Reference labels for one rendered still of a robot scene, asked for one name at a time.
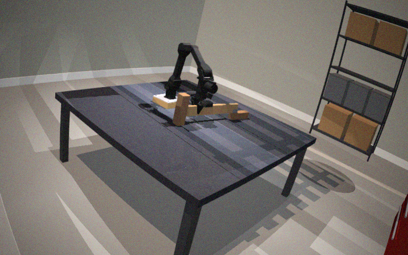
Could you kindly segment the brown wooden rail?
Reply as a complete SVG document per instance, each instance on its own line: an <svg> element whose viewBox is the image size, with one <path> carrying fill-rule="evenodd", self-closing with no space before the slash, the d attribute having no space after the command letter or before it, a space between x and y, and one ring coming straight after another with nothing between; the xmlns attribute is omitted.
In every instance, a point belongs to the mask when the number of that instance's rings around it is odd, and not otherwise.
<svg viewBox="0 0 408 255"><path fill-rule="evenodd" d="M237 109L237 107L237 103L213 104L212 107L203 107L201 112L197 114L197 105L189 105L186 116L232 113L234 109Z"/></svg>

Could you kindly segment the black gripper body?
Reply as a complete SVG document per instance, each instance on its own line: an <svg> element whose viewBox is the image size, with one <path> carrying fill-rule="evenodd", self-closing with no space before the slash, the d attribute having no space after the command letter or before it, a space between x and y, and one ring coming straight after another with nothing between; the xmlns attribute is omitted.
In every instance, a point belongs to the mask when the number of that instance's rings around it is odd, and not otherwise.
<svg viewBox="0 0 408 255"><path fill-rule="evenodd" d="M200 101L200 104L203 107L212 107L213 106L213 102L211 102L210 100L204 100L205 98L205 94L207 93L207 91L196 88L195 92L188 92L187 94L191 96L192 100L198 100Z"/></svg>

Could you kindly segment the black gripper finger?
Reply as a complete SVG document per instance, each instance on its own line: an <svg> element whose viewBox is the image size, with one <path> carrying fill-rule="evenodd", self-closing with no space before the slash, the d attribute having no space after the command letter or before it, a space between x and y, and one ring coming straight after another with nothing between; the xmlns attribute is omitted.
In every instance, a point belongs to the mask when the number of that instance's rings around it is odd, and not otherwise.
<svg viewBox="0 0 408 255"><path fill-rule="evenodd" d="M203 109L203 106L201 104L197 104L197 114L199 114L202 109Z"/></svg>
<svg viewBox="0 0 408 255"><path fill-rule="evenodd" d="M192 105L197 105L199 103L198 100L192 100L192 99L190 99L190 100L191 100Z"/></svg>

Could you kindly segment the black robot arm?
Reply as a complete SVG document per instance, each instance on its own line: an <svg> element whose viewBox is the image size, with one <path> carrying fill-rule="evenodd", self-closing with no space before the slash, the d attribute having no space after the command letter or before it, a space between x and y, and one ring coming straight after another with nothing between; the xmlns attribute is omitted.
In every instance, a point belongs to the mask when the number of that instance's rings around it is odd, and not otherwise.
<svg viewBox="0 0 408 255"><path fill-rule="evenodd" d="M180 43L178 45L178 59L175 64L175 69L173 75L168 79L168 82L164 85L166 89L166 95L164 98L169 100L173 100L176 98L176 90L179 90L182 80L180 78L182 69L184 66L184 62L186 57L192 53L194 61L197 65L197 72L198 72L198 85L197 88L208 91L210 93L205 94L205 98L212 98L213 94L218 91L218 86L216 82L214 82L214 76L212 69L209 65L204 62L197 45L191 45L190 43ZM209 77L209 78L204 78Z"/></svg>

